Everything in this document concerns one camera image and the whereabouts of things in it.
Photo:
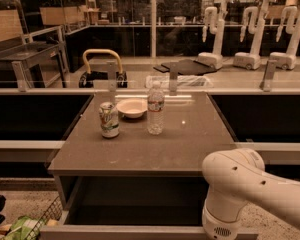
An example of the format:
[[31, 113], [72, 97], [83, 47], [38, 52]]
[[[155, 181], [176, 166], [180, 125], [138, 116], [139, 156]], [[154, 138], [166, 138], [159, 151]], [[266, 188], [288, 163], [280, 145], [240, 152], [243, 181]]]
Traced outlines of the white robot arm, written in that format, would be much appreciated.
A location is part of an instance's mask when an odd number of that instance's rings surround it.
[[210, 239], [235, 240], [248, 203], [300, 230], [300, 182], [267, 173], [256, 151], [213, 152], [204, 158], [202, 173], [209, 184], [202, 223]]

